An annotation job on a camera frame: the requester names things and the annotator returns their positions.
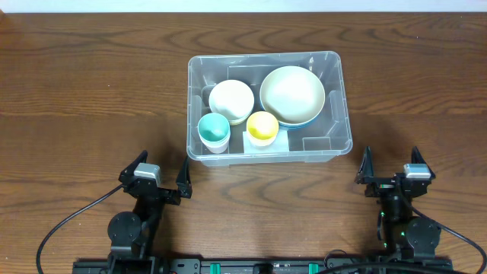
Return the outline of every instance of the white wall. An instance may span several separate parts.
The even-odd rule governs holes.
[[[487,0],[0,0],[11,12],[487,11]]]

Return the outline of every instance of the wooden table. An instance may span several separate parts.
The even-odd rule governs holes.
[[[333,50],[342,58],[354,148],[321,164],[207,168],[168,206],[159,255],[324,257],[380,248],[379,210],[353,179],[366,145],[376,173],[417,145],[438,178],[414,204],[487,247],[485,14],[7,14],[0,23],[0,272],[35,272],[46,233],[114,188],[142,149],[175,188],[186,155],[192,56]],[[106,258],[118,192],[44,249],[46,273]],[[442,233],[437,254],[480,255]]]

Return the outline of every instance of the clear storage bin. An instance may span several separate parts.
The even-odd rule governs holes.
[[[246,121],[231,127],[230,145],[212,154],[198,135],[198,121],[210,113],[208,98],[221,81],[234,79],[246,83],[253,92],[253,112],[261,111],[260,85],[273,70],[286,65],[309,69],[323,83],[325,106],[320,115],[301,129],[281,131],[270,147],[256,149],[246,140]],[[349,111],[345,98],[340,56],[331,51],[312,53],[270,53],[234,56],[195,56],[188,64],[188,155],[207,166],[277,162],[326,162],[352,149]]]

